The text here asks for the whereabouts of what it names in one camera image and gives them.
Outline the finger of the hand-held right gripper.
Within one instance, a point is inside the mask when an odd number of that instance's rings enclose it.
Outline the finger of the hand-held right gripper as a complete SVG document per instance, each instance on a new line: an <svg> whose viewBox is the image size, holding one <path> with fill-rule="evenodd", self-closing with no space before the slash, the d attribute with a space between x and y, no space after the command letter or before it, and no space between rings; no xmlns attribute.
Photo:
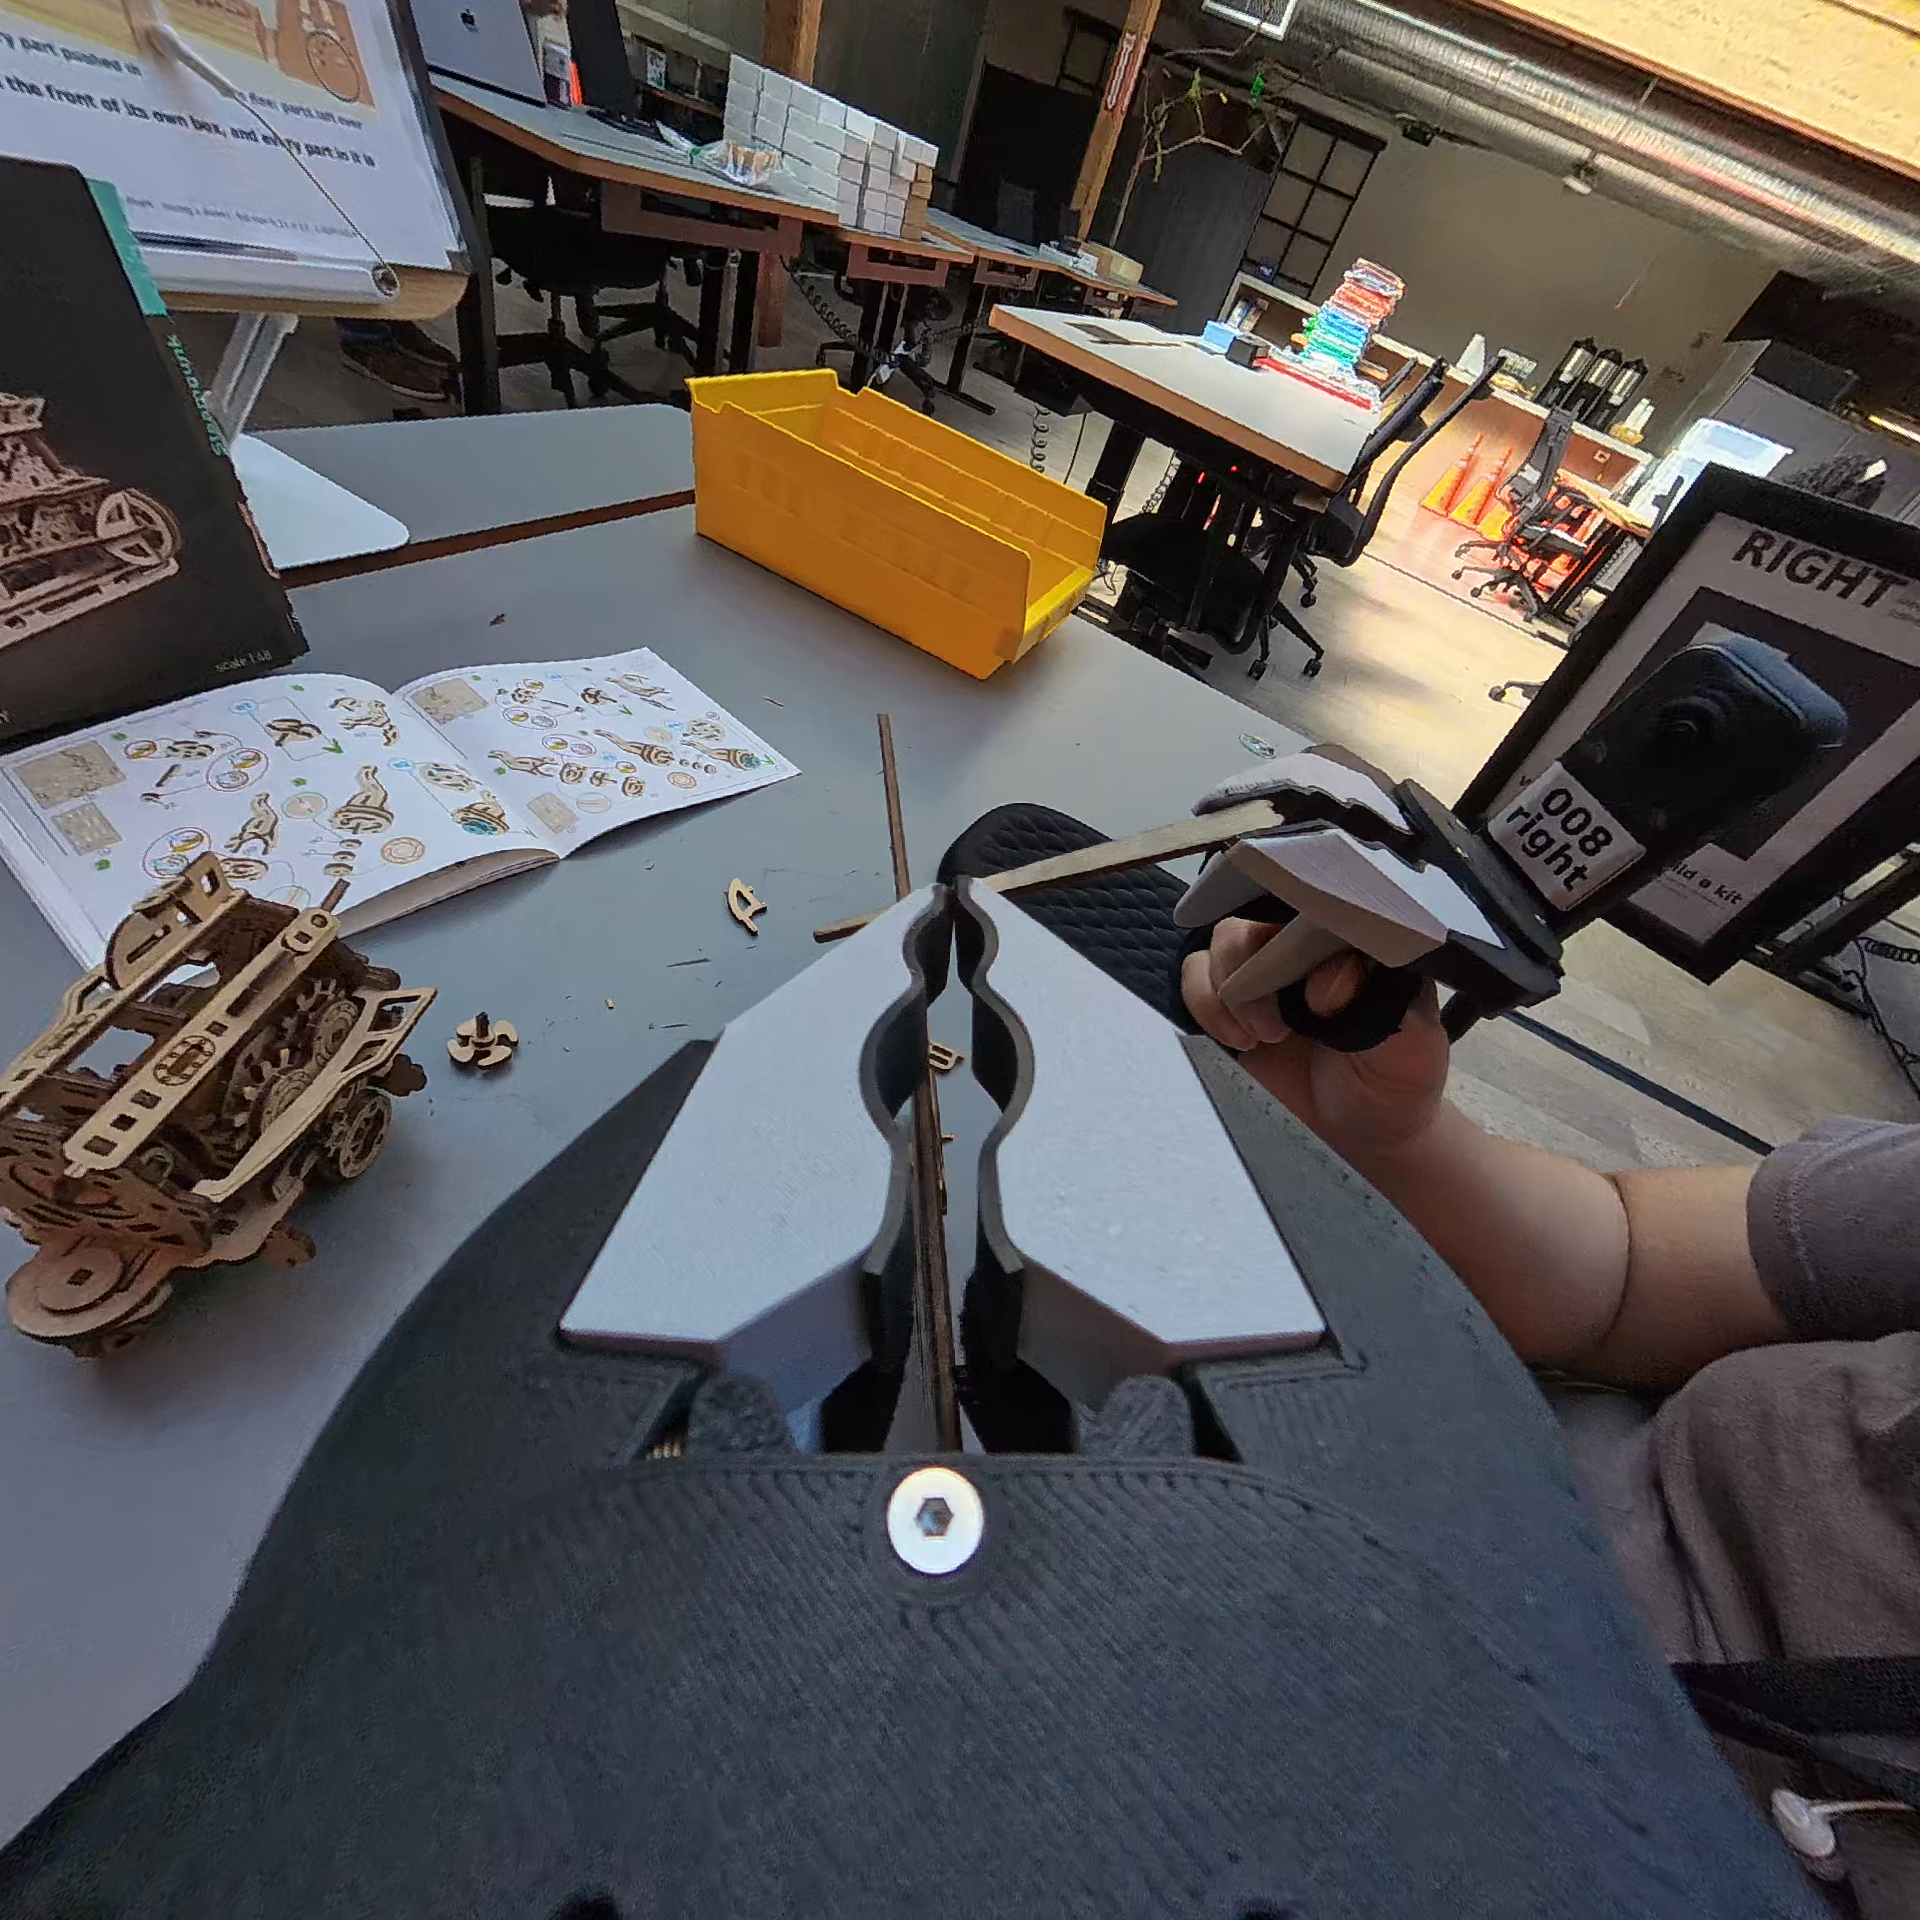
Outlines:
<svg viewBox="0 0 1920 1920"><path fill-rule="evenodd" d="M1367 846L1412 846L1418 832L1380 770L1318 746L1259 762L1213 786L1213 814L1245 817L1249 832L1332 829Z"/></svg>
<svg viewBox="0 0 1920 1920"><path fill-rule="evenodd" d="M1367 958L1408 967L1445 944L1506 950L1482 905L1441 867L1347 831L1274 831L1217 853L1172 909L1200 930L1270 901Z"/></svg>

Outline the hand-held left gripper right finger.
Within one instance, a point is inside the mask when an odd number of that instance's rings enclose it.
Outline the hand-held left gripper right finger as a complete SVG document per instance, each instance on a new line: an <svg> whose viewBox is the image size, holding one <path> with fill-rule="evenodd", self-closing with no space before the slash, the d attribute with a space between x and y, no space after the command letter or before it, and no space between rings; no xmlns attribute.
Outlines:
<svg viewBox="0 0 1920 1920"><path fill-rule="evenodd" d="M953 884L953 956L997 1110L959 1312L978 1443L1070 1452L1127 1380L1325 1347L1188 1036L979 878Z"/></svg>

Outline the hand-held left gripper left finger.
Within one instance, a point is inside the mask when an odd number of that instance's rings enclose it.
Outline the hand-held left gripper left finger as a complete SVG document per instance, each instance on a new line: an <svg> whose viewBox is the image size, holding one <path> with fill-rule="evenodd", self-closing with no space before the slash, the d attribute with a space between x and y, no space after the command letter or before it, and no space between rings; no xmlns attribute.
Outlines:
<svg viewBox="0 0 1920 1920"><path fill-rule="evenodd" d="M949 896L923 886L732 1019L563 1308L571 1347L692 1365L877 1452L918 1254L911 1129Z"/></svg>

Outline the thin wooden stick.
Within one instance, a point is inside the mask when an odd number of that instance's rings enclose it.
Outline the thin wooden stick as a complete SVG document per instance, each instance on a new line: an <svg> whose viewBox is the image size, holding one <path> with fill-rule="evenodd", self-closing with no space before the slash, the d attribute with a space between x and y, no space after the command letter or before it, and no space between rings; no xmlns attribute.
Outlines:
<svg viewBox="0 0 1920 1920"><path fill-rule="evenodd" d="M1202 853L1217 853L1257 832L1281 824L1281 807L1256 799L1235 807L1188 819L1161 829L1076 849L1019 869L982 877L978 882L1002 896L1024 896L1050 886L1104 878L1139 867L1158 867Z"/></svg>

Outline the person's right forearm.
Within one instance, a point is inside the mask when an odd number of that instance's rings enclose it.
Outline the person's right forearm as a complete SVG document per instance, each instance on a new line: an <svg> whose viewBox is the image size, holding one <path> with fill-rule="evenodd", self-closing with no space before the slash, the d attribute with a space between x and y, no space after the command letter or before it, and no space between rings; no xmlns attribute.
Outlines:
<svg viewBox="0 0 1920 1920"><path fill-rule="evenodd" d="M1443 1039L1357 1058L1354 1164L1523 1363L1671 1389L1796 1339L1750 1242L1746 1167L1598 1173L1491 1135L1445 1099Z"/></svg>

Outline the partly built wooden model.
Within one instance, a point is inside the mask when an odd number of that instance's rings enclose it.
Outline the partly built wooden model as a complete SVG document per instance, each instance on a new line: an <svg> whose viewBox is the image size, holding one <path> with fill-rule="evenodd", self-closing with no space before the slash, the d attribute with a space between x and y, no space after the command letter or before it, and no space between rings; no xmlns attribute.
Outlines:
<svg viewBox="0 0 1920 1920"><path fill-rule="evenodd" d="M292 1213L377 1161L393 1105L426 1085L403 1047L436 996L343 943L347 888L337 873L293 909L194 859L125 913L12 1058L1 1202L30 1246L6 1281L17 1334L105 1356L181 1275L314 1257Z"/></svg>

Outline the black model kit box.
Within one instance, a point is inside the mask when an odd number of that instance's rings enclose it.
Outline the black model kit box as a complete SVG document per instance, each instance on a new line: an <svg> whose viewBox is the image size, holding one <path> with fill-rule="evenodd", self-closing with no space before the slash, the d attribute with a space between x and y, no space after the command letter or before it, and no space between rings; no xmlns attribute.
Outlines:
<svg viewBox="0 0 1920 1920"><path fill-rule="evenodd" d="M306 652L116 193L1 163L1 743Z"/></svg>

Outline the person's right hand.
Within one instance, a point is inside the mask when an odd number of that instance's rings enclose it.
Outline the person's right hand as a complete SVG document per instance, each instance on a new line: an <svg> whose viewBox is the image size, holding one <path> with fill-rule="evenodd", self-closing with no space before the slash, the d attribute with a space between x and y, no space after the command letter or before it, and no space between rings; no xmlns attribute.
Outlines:
<svg viewBox="0 0 1920 1920"><path fill-rule="evenodd" d="M1363 1053L1342 1053L1293 1033L1277 998L1227 1005L1223 984L1274 937L1274 925L1223 918L1206 947L1182 956L1179 994L1200 1033L1321 1141L1367 1167L1415 1141L1437 1118L1450 1079L1450 1041L1433 983L1398 1030Z"/></svg>

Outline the black framed sign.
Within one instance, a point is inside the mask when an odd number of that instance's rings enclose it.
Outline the black framed sign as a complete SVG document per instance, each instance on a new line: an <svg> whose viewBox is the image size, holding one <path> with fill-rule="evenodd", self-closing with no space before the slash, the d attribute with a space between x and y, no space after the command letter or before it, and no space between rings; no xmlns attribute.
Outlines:
<svg viewBox="0 0 1920 1920"><path fill-rule="evenodd" d="M1782 652L1845 715L1839 746L1596 920L1695 981L1758 958L1915 845L1915 528L1707 469L1462 792L1479 824L1665 661L1707 639Z"/></svg>

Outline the black quilted wrist rest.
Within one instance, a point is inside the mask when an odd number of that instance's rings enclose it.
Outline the black quilted wrist rest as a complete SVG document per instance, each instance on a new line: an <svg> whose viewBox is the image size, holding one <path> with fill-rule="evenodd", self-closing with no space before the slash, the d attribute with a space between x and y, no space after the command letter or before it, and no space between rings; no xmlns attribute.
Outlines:
<svg viewBox="0 0 1920 1920"><path fill-rule="evenodd" d="M935 881L986 881L1107 841L1066 812L1012 803L990 808L941 854ZM1130 991L1184 1035L1196 1035L1182 994L1190 933L1173 923L1186 882L1155 864L1104 877L1058 881L1016 896L1019 911L1068 949Z"/></svg>

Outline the black office chair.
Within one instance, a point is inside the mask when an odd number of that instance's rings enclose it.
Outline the black office chair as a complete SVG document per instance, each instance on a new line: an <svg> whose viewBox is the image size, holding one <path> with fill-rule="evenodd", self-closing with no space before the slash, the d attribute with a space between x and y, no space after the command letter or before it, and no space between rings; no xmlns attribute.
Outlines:
<svg viewBox="0 0 1920 1920"><path fill-rule="evenodd" d="M1367 551L1380 530L1380 520L1393 495L1393 489L1414 458L1441 429L1472 402L1485 398L1497 375L1506 370L1507 357L1493 355L1491 362L1462 384L1459 395L1441 407L1436 418L1428 421L1428 408L1441 397L1441 389L1454 377L1445 360L1433 360L1414 379L1403 370L1410 384L1391 397L1381 398L1381 418L1367 433L1347 482L1334 492L1323 511L1311 517L1307 535L1301 536L1293 556L1293 571L1305 587L1301 607L1311 609L1318 598L1318 576L1321 564L1347 569Z"/></svg>

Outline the grey office chair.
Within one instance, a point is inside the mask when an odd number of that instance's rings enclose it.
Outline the grey office chair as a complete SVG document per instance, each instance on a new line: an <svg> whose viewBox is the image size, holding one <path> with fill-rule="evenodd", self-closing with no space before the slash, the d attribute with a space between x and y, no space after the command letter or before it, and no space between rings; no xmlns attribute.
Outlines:
<svg viewBox="0 0 1920 1920"><path fill-rule="evenodd" d="M1572 412L1562 404L1551 407L1522 467L1497 492L1497 501L1506 508L1499 536L1466 541L1452 553L1452 558L1459 563L1452 569L1454 583L1466 578L1467 573L1482 576L1479 584L1472 589L1472 598L1479 598L1491 589L1502 591L1519 604L1527 619L1539 616L1538 573L1544 563L1529 551L1526 538L1539 530L1542 512L1557 484L1572 433Z"/></svg>

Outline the grey-topped desk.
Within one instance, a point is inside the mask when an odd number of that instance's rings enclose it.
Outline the grey-topped desk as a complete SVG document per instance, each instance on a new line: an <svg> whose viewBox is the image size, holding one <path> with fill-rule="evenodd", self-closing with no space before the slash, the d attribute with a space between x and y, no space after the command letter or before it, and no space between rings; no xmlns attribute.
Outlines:
<svg viewBox="0 0 1920 1920"><path fill-rule="evenodd" d="M752 373L760 294L786 280L783 265L809 236L847 251L847 274L876 293L940 286L972 253L940 236L881 236L837 225L833 204L801 189L740 189L673 157L659 141L615 131L583 109L523 102L477 83L429 72L456 180L476 229L472 276L456 306L459 407L501 411L500 377L539 362L546 335L501 336L490 253L485 163L514 155L518 169L589 183L599 225L613 234L702 260L695 375Z"/></svg>
<svg viewBox="0 0 1920 1920"><path fill-rule="evenodd" d="M1220 447L1309 490L1342 489L1386 421L1380 408L1284 370L1240 366L1139 320L997 303L987 324L1068 373L1097 415L1141 438L1184 453Z"/></svg>

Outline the stack of colourful boxes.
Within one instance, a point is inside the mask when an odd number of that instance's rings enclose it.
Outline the stack of colourful boxes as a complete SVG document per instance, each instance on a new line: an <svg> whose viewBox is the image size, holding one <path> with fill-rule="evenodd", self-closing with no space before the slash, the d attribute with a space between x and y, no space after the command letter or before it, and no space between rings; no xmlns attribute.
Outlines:
<svg viewBox="0 0 1920 1920"><path fill-rule="evenodd" d="M1361 373L1380 326L1400 306L1403 278L1374 260L1354 260L1337 288L1311 314L1284 358L1293 373L1367 415L1380 411L1380 384Z"/></svg>

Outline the yellow plastic bin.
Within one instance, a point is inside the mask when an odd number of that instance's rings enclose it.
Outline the yellow plastic bin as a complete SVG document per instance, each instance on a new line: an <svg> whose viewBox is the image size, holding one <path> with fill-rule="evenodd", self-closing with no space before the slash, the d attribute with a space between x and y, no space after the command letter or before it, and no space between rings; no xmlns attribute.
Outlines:
<svg viewBox="0 0 1920 1920"><path fill-rule="evenodd" d="M695 533L972 681L1083 601L1107 508L828 368L686 384Z"/></svg>

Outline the instruction booklet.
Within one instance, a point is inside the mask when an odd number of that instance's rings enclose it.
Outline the instruction booklet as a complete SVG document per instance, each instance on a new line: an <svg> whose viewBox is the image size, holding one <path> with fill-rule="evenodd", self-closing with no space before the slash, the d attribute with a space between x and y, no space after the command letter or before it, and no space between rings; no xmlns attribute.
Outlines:
<svg viewBox="0 0 1920 1920"><path fill-rule="evenodd" d="M4 862L84 967L210 856L256 901L343 890L365 933L797 767L648 648L445 668L381 689L302 672L4 754Z"/></svg>

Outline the stack of white boxes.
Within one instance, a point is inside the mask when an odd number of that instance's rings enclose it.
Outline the stack of white boxes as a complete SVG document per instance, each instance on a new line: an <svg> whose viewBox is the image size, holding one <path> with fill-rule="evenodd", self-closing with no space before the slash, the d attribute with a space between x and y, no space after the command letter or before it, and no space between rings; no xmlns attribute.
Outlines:
<svg viewBox="0 0 1920 1920"><path fill-rule="evenodd" d="M938 147L740 54L729 59L722 160L732 180L813 196L842 229L922 236Z"/></svg>

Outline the white poster stand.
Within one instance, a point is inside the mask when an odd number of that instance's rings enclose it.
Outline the white poster stand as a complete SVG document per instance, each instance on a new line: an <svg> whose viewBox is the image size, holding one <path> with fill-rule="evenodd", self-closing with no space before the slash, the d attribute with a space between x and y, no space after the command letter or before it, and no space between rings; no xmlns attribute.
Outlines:
<svg viewBox="0 0 1920 1920"><path fill-rule="evenodd" d="M400 518L244 431L295 326L288 312L237 317L207 391L251 527L282 578L308 567L395 554L411 541Z"/></svg>

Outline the silver laptop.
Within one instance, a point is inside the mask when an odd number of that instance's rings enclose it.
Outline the silver laptop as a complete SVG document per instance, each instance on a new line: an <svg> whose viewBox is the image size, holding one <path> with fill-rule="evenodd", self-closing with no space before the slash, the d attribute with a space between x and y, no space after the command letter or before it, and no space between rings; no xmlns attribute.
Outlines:
<svg viewBox="0 0 1920 1920"><path fill-rule="evenodd" d="M546 105L520 3L407 3L427 72L527 105Z"/></svg>

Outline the white instruction poster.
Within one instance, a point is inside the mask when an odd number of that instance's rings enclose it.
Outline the white instruction poster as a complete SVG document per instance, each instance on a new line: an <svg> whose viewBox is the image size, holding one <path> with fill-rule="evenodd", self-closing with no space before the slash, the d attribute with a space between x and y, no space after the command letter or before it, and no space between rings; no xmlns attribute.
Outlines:
<svg viewBox="0 0 1920 1920"><path fill-rule="evenodd" d="M470 274L405 5L6 3L1 153L108 185L205 306L436 317Z"/></svg>

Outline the silver ventilation duct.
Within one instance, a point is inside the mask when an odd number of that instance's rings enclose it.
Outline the silver ventilation duct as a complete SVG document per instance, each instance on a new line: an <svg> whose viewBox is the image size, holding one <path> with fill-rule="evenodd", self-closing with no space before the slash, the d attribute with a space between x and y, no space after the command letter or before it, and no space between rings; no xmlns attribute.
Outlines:
<svg viewBox="0 0 1920 1920"><path fill-rule="evenodd" d="M1699 98L1603 54L1447 5L1297 5L1288 49L1419 85L1450 106L1566 142L1596 180L1658 180L1725 229L1787 236L1789 273L1915 303L1915 180L1830 142Z"/></svg>

